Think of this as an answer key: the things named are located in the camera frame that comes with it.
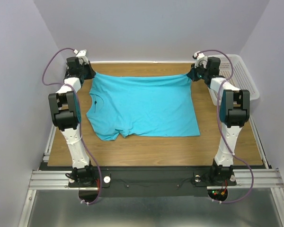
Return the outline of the turquoise t-shirt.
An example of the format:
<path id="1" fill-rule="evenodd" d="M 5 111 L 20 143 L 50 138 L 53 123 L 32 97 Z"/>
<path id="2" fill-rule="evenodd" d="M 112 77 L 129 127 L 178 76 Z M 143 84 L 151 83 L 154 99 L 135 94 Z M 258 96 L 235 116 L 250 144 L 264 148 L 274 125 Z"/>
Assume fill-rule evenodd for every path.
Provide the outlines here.
<path id="1" fill-rule="evenodd" d="M 103 141 L 121 135 L 145 137 L 200 136 L 185 74 L 157 77 L 117 77 L 97 73 L 86 116 Z"/>

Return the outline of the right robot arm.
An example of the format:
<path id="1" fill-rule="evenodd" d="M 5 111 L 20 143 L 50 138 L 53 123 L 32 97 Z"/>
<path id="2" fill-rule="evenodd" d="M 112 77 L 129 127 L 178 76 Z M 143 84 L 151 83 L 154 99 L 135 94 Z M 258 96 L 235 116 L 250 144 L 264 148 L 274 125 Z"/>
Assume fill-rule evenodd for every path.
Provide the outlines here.
<path id="1" fill-rule="evenodd" d="M 233 179 L 233 158 L 239 133 L 250 114 L 250 93 L 232 85 L 220 75 L 221 59 L 208 57 L 201 52 L 194 54 L 195 63 L 187 73 L 193 82 L 203 80 L 208 88 L 215 91 L 217 97 L 217 121 L 221 134 L 220 144 L 208 179 L 213 184 L 220 184 Z"/>

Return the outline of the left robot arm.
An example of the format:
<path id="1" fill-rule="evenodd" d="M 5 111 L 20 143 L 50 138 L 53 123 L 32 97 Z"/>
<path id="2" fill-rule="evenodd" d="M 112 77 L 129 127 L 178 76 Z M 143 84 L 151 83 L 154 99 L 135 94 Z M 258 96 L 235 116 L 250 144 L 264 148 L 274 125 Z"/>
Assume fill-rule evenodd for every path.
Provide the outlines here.
<path id="1" fill-rule="evenodd" d="M 61 88 L 48 96 L 52 122 L 62 133 L 68 146 L 72 171 L 66 177 L 75 187 L 92 186 L 96 175 L 87 155 L 81 135 L 81 111 L 77 92 L 85 80 L 93 79 L 95 71 L 81 53 L 66 60 L 66 73 Z"/>

